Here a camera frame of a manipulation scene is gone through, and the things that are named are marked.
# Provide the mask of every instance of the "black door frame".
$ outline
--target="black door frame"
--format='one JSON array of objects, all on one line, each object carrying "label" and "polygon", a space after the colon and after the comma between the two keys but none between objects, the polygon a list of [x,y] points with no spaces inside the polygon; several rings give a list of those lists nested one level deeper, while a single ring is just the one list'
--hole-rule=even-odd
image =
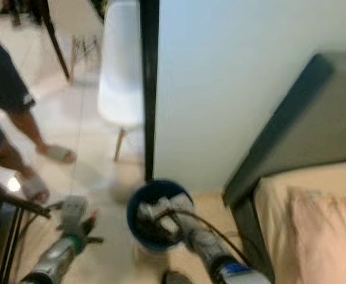
[{"label": "black door frame", "polygon": [[145,119],[145,181],[147,182],[153,179],[153,158],[155,155],[159,9],[159,0],[140,0]]}]

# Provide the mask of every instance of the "bed frame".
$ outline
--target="bed frame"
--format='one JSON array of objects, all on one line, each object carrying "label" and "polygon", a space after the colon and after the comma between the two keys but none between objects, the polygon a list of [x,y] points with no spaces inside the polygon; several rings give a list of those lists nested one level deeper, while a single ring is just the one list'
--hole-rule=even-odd
[{"label": "bed frame", "polygon": [[277,108],[226,185],[229,205],[252,264],[275,283],[254,207],[263,176],[346,161],[346,53],[317,54]]}]

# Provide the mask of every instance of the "white floor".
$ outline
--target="white floor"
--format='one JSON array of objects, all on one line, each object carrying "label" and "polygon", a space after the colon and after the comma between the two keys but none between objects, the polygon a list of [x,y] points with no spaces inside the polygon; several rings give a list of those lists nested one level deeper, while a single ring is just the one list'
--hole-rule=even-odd
[{"label": "white floor", "polygon": [[[51,202],[68,194],[85,195],[90,209],[98,208],[100,212],[93,235],[103,236],[105,243],[88,247],[73,264],[64,284],[154,284],[159,283],[162,271],[168,266],[187,272],[195,283],[209,283],[199,260],[183,247],[169,255],[153,257],[135,248],[124,204],[143,183],[143,133],[140,130],[126,137],[121,159],[114,163],[118,129],[107,125],[97,114],[95,56],[87,64],[79,64],[74,83],[69,86],[44,28],[24,21],[21,28],[13,30],[9,18],[2,18],[0,41],[37,98],[34,114],[43,135],[51,143],[76,151],[78,160],[73,165],[60,165],[36,155],[33,145],[0,113],[0,124],[7,137],[45,180],[52,194]],[[60,42],[68,59],[69,40],[60,37]],[[0,168],[0,182],[6,186],[13,174]],[[222,231],[236,230],[219,194],[198,196],[196,201],[198,211]],[[38,218],[31,226],[20,262],[14,269],[14,283],[30,271],[40,253],[58,237],[54,230],[57,223],[55,215],[52,221]]]}]

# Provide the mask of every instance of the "white slipper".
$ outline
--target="white slipper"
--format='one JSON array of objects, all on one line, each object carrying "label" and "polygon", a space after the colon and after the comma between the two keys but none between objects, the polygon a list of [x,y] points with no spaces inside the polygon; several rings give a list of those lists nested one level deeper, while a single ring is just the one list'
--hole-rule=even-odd
[{"label": "white slipper", "polygon": [[[19,181],[22,193],[27,200],[41,204],[47,202],[49,198],[49,190],[40,176],[35,174],[29,179],[24,179],[20,173],[16,173],[15,177]],[[38,195],[40,196],[42,193],[43,197],[41,199],[38,198]]]},{"label": "white slipper", "polygon": [[57,145],[49,146],[45,153],[39,152],[39,154],[52,160],[67,164],[73,163],[76,160],[76,154],[72,150]]}]

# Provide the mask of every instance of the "gray headboard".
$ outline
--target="gray headboard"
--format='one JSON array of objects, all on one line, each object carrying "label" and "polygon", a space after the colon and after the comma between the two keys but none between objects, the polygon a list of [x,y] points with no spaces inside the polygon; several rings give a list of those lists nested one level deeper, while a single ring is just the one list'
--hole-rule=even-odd
[{"label": "gray headboard", "polygon": [[226,205],[262,176],[346,161],[346,53],[315,55],[226,185]]}]

